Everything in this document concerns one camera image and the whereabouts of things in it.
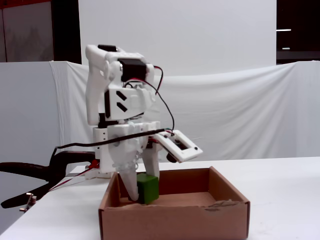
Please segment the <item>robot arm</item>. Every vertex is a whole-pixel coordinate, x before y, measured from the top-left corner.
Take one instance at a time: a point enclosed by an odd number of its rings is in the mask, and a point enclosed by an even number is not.
[[[141,54],[119,51],[115,46],[88,45],[85,53],[89,61],[87,120],[89,125],[98,126],[93,129],[93,140],[102,142],[160,129],[159,121],[132,121],[141,119],[156,101],[156,91],[150,87],[154,83],[154,66]],[[159,177],[158,151],[162,148],[168,151],[168,159],[173,163],[202,153],[175,130],[101,145],[95,149],[95,158],[100,160],[102,173],[119,172],[130,198],[136,201],[139,197],[136,161],[141,157],[146,173]]]

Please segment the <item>green cube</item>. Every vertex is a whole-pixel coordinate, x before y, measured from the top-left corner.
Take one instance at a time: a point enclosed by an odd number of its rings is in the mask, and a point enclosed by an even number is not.
[[[149,204],[159,198],[159,179],[145,173],[137,175],[138,203]]]

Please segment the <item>open cardboard box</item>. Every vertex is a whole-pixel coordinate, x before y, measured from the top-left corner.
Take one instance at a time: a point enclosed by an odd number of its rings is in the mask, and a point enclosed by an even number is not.
[[[115,173],[99,207],[102,240],[240,240],[249,232],[250,202],[216,169],[160,172],[159,198],[128,200]]]

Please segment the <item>tabletop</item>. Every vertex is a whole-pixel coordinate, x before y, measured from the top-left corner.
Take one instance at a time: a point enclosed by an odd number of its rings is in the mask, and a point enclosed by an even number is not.
[[[210,166],[250,200],[249,240],[320,239],[320,157],[168,162],[160,170]],[[98,208],[108,184],[75,177],[46,194],[0,240],[99,240]]]

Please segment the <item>box flap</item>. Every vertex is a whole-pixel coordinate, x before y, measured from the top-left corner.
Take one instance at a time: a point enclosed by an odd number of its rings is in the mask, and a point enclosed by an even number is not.
[[[247,236],[250,225],[250,201],[233,186],[220,172],[213,166],[209,169],[209,192],[217,201],[227,200],[244,202],[247,205]]]

